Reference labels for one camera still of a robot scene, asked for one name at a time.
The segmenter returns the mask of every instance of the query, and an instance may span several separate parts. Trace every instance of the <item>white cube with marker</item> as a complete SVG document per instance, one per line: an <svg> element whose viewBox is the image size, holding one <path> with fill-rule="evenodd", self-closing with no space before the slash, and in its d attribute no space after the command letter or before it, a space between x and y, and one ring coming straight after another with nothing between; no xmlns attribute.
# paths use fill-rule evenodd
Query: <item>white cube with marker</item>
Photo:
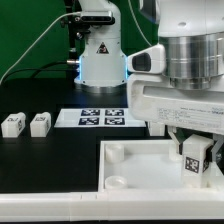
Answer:
<svg viewBox="0 0 224 224"><path fill-rule="evenodd" d="M50 113L36 114L30 123L31 137L46 137L51 128Z"/></svg>
<svg viewBox="0 0 224 224"><path fill-rule="evenodd" d="M1 124L3 138L17 138L25 128L24 113L10 114Z"/></svg>

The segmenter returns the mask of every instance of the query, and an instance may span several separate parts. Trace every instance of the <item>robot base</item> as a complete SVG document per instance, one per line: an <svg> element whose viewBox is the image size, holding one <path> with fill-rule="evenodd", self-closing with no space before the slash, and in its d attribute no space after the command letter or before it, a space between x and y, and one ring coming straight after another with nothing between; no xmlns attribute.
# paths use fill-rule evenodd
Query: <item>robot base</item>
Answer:
<svg viewBox="0 0 224 224"><path fill-rule="evenodd" d="M126 89L126 83L123 83L118 86L89 86L82 83L78 83L75 80L74 84L76 89L80 89L85 92L96 93L96 94L118 93Z"/></svg>

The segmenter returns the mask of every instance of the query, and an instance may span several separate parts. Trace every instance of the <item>black cable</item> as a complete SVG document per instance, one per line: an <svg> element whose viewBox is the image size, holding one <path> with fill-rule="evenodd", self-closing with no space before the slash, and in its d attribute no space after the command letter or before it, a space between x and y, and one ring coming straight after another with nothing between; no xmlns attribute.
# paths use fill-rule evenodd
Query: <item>black cable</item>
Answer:
<svg viewBox="0 0 224 224"><path fill-rule="evenodd" d="M45 69L45 68L49 68L49 67L52 67L52 66L55 66L55 65L65 65L65 64L67 64L67 62L66 61L56 61L56 62L51 62L51 63L48 63L48 64L46 64L46 65L44 65L44 66L42 66L42 67L40 67L40 69ZM38 73L40 73L41 72L41 70L36 70L36 72L34 72L32 75L31 75L31 77L30 78L35 78L37 75L38 75Z"/></svg>
<svg viewBox="0 0 224 224"><path fill-rule="evenodd" d="M24 69L19 69L19 70L16 70L16 71L13 71L9 74L7 74L5 76L5 78L2 80L2 84L6 81L6 79L9 77L9 76L12 76L13 74L15 73L18 73L18 72L24 72L24 71L38 71L39 72L64 72L64 71L73 71L72 69L39 69L39 68L24 68Z"/></svg>

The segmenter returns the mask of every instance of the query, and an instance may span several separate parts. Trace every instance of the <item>cable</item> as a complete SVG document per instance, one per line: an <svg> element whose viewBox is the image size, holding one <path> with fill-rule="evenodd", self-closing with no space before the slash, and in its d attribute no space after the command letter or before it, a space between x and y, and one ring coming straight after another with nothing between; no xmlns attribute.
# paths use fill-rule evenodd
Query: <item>cable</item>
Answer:
<svg viewBox="0 0 224 224"><path fill-rule="evenodd" d="M67 62L66 61L56 61L56 62L51 62L51 63L48 63L42 67L40 67L40 69L45 69L45 68L49 68L49 67L52 67L52 66L55 66L55 65L66 65ZM38 75L38 73L40 72L40 70L36 70L30 78L35 78L36 75Z"/></svg>
<svg viewBox="0 0 224 224"><path fill-rule="evenodd" d="M17 65L19 64L19 62L29 53L29 51L41 40L41 38L54 26L55 23L57 23L60 19L67 17L67 16L75 16L75 15L79 15L80 12L73 12L73 13L67 13L64 14L60 17L58 17L53 23L51 23L51 25L34 41L34 43L23 53L23 55L15 62L15 64L13 64L2 76L1 80L0 80L0 86L2 84L3 79L5 78L5 76Z"/></svg>
<svg viewBox="0 0 224 224"><path fill-rule="evenodd" d="M15 73L24 72L24 71L38 71L38 72L62 72L62 71L73 71L72 69L39 69L39 68L23 68L5 75L2 80L2 84L6 81L9 76L12 76Z"/></svg>
<svg viewBox="0 0 224 224"><path fill-rule="evenodd" d="M135 13L134 13L132 4L131 4L131 0L128 0L128 4L129 4L129 8L130 8L130 11L131 11L132 18L133 18L133 20L135 21L135 25L137 26L138 31L140 32L140 34L141 34L142 38L145 40L145 42L151 47L152 44L146 39L144 33L142 32L142 30L141 30L141 28L140 28L140 26L139 26L139 24L138 24L138 21L137 21L137 19L136 19L136 16L135 16Z"/></svg>

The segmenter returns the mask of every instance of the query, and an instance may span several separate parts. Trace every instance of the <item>white platform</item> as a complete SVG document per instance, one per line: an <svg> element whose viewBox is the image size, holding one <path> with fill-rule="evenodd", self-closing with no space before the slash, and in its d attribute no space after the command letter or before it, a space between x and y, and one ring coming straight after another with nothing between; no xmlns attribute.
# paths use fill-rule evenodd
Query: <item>white platform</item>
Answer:
<svg viewBox="0 0 224 224"><path fill-rule="evenodd" d="M208 170L208 187L184 187L171 140L104 141L98 192L0 195L0 221L224 219L224 177L215 163Z"/></svg>

